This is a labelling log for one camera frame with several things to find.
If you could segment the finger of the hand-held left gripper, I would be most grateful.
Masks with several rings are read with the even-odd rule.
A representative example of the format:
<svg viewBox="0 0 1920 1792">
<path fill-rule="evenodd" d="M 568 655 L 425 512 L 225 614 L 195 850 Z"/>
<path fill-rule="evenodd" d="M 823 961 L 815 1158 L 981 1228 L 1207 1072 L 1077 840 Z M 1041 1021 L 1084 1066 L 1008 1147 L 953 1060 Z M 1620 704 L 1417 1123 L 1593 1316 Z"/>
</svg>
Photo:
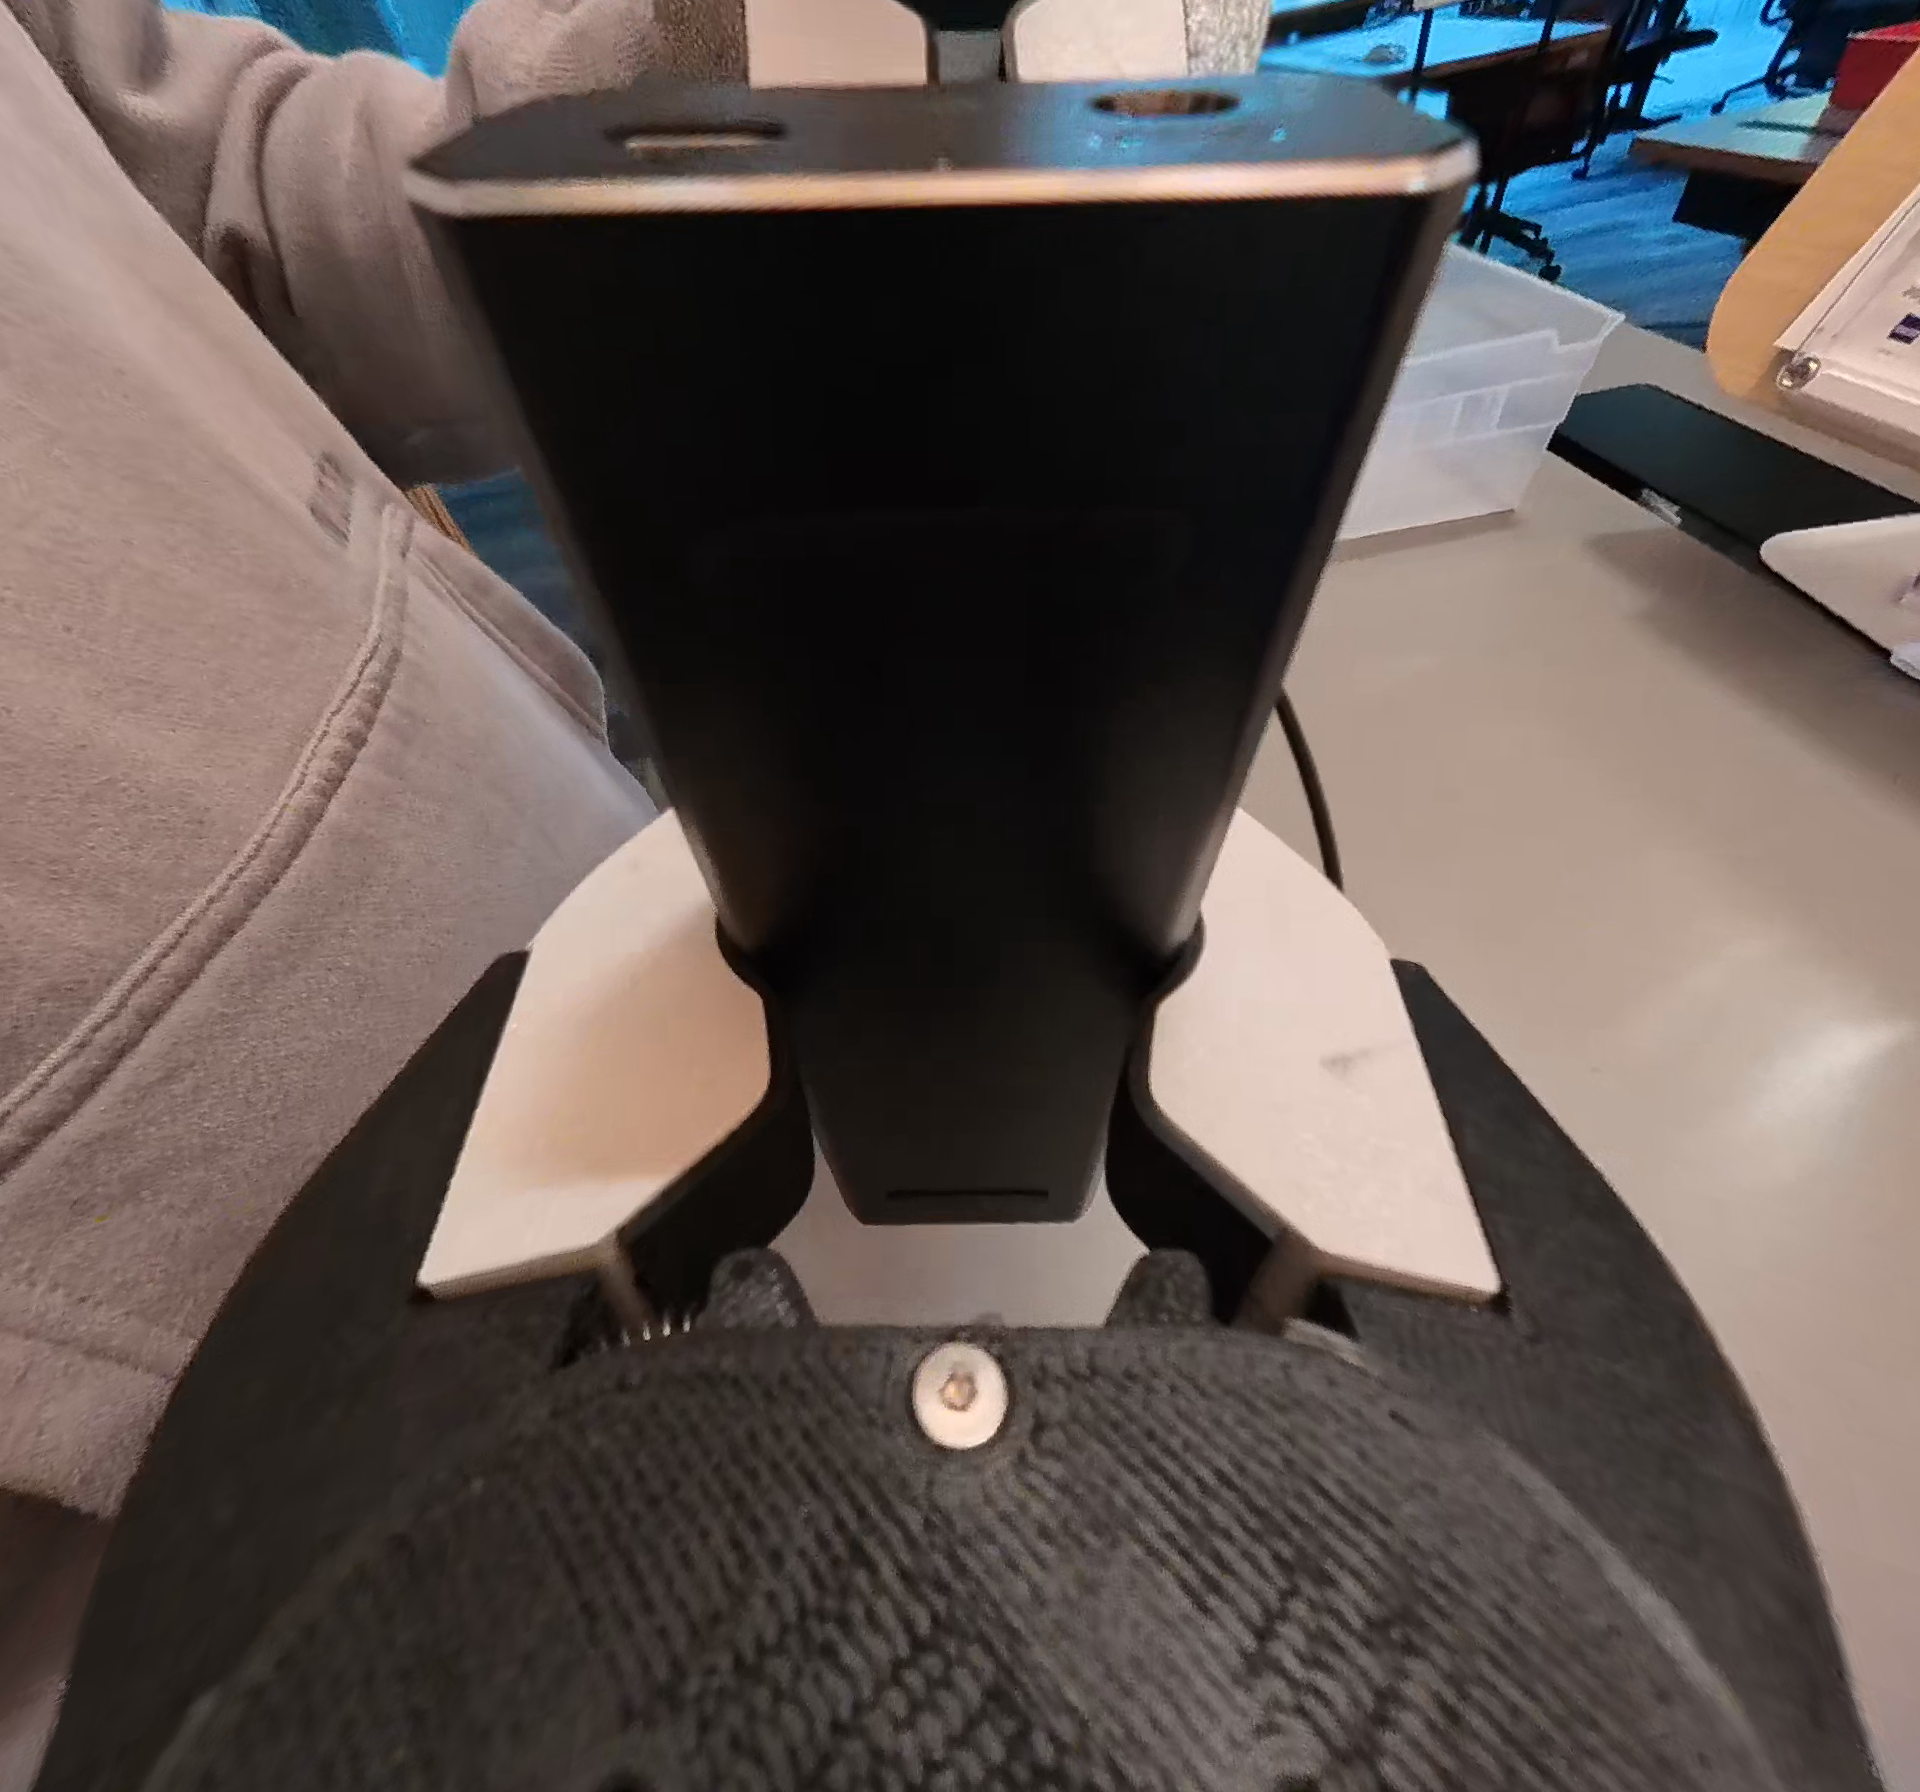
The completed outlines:
<svg viewBox="0 0 1920 1792">
<path fill-rule="evenodd" d="M 751 87 L 925 87 L 928 29 L 898 0 L 740 0 Z"/>
<path fill-rule="evenodd" d="M 1186 76 L 1186 0 L 1020 0 L 1004 23 L 1011 82 Z"/>
</svg>

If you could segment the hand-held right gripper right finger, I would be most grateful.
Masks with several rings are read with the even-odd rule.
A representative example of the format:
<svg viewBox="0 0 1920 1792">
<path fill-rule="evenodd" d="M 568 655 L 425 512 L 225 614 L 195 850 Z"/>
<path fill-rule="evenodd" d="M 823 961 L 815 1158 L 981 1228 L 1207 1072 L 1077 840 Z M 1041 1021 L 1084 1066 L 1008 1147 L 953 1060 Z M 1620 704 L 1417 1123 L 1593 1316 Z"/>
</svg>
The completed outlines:
<svg viewBox="0 0 1920 1792">
<path fill-rule="evenodd" d="M 1196 952 L 1134 1073 L 1199 1207 L 1314 1281 L 1496 1300 L 1490 1234 L 1385 943 L 1253 814 L 1226 824 Z"/>
</svg>

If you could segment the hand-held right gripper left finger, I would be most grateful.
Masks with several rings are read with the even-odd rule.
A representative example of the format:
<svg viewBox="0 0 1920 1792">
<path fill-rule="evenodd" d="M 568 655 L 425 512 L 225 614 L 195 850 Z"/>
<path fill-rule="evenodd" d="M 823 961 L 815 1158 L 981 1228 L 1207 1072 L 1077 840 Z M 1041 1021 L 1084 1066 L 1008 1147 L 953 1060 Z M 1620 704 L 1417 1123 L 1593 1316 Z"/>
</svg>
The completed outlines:
<svg viewBox="0 0 1920 1792">
<path fill-rule="evenodd" d="M 527 952 L 419 1288 L 462 1298 L 608 1271 L 620 1234 L 772 1084 L 763 1004 L 726 962 L 701 867 L 667 811 Z"/>
</svg>

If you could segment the black power bank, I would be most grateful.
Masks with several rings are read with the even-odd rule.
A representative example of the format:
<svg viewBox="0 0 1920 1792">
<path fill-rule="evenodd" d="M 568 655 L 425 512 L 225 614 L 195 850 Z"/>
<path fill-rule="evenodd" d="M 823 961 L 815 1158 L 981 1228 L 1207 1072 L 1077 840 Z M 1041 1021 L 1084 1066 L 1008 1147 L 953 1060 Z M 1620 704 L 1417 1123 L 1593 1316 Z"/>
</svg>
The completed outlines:
<svg viewBox="0 0 1920 1792">
<path fill-rule="evenodd" d="M 1475 170 L 1283 71 L 654 76 L 405 170 L 865 1222 L 1086 1207 Z"/>
</svg>

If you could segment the person's left forearm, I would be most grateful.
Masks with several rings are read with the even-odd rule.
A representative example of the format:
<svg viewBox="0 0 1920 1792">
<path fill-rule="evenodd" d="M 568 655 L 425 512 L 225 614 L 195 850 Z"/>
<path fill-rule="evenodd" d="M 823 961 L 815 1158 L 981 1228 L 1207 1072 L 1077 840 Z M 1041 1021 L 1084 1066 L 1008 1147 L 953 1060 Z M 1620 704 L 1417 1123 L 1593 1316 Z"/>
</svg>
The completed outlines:
<svg viewBox="0 0 1920 1792">
<path fill-rule="evenodd" d="M 405 191 L 412 162 L 536 100 L 637 79 L 653 0 L 479 0 L 441 76 L 381 51 L 317 56 L 254 21 L 161 9 L 168 154 L 198 256 L 394 484 L 510 464 L 505 413 Z"/>
</svg>

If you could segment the black office chair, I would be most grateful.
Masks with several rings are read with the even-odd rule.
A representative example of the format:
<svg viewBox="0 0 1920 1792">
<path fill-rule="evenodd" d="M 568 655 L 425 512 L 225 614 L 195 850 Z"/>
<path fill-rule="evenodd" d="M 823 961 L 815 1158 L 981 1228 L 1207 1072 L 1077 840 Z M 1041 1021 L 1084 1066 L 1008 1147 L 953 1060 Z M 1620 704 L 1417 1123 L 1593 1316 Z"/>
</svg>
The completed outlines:
<svg viewBox="0 0 1920 1792">
<path fill-rule="evenodd" d="M 1454 81 L 1446 118 L 1478 145 L 1478 176 L 1456 244 L 1479 256 L 1492 244 L 1506 244 L 1538 278 L 1550 285 L 1563 278 L 1548 231 L 1510 212 L 1506 194 L 1518 177 L 1536 170 L 1589 170 L 1595 150 L 1620 127 L 1622 53 L 1631 38 L 1626 14 L 1571 39 L 1544 32 L 1499 68 Z"/>
</svg>

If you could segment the clear plastic bin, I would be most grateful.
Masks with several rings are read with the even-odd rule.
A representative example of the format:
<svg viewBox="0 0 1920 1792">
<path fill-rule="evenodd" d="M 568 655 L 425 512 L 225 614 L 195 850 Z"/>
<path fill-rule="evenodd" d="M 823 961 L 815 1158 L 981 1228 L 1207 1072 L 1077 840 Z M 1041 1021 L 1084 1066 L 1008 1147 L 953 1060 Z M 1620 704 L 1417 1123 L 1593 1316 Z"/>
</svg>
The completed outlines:
<svg viewBox="0 0 1920 1792">
<path fill-rule="evenodd" d="M 1340 541 L 1512 512 L 1620 313 L 1446 246 Z"/>
</svg>

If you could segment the wooden office desk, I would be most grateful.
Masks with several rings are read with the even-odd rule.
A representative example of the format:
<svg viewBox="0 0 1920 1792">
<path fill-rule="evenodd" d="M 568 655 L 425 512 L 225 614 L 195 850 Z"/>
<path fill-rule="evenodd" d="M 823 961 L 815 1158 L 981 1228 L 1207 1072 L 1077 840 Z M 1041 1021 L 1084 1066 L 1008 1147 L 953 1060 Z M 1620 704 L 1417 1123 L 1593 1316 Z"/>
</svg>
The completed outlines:
<svg viewBox="0 0 1920 1792">
<path fill-rule="evenodd" d="M 1629 156 L 1685 177 L 1671 220 L 1751 247 L 1804 188 L 1859 112 L 1827 96 L 1769 101 L 1635 136 Z"/>
</svg>

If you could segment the red box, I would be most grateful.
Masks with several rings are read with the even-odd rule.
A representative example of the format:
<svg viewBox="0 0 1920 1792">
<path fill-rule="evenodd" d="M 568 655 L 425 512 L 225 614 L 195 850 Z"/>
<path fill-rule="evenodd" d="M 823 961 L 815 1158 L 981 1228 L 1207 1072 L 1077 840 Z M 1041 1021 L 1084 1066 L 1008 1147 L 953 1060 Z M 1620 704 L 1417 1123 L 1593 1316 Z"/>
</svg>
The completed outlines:
<svg viewBox="0 0 1920 1792">
<path fill-rule="evenodd" d="M 1836 68 L 1829 110 L 1863 112 L 1918 51 L 1918 38 L 1918 21 L 1850 36 Z"/>
</svg>

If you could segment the wooden sign board with paper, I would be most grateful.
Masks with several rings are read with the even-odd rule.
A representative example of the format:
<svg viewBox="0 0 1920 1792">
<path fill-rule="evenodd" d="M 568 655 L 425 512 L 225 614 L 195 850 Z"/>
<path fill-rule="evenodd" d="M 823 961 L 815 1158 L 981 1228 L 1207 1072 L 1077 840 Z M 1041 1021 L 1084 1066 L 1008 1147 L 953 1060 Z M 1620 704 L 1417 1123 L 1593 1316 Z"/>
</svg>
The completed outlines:
<svg viewBox="0 0 1920 1792">
<path fill-rule="evenodd" d="M 1718 388 L 1760 413 L 1915 466 L 1915 436 L 1844 406 L 1804 403 L 1778 376 L 1781 338 L 1850 265 L 1891 226 L 1918 186 L 1918 84 L 1903 68 L 1838 140 L 1780 220 L 1747 253 L 1716 301 L 1708 364 Z"/>
</svg>

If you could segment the flat black pad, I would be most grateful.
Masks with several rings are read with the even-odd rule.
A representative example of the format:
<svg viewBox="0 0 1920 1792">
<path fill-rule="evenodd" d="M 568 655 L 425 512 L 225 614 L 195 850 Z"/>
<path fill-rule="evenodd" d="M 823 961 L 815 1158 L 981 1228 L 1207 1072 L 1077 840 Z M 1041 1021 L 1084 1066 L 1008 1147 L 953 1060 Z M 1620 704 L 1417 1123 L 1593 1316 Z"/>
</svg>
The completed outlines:
<svg viewBox="0 0 1920 1792">
<path fill-rule="evenodd" d="M 1788 532 L 1915 512 L 1903 494 L 1653 384 L 1581 393 L 1548 455 L 1744 563 Z"/>
</svg>

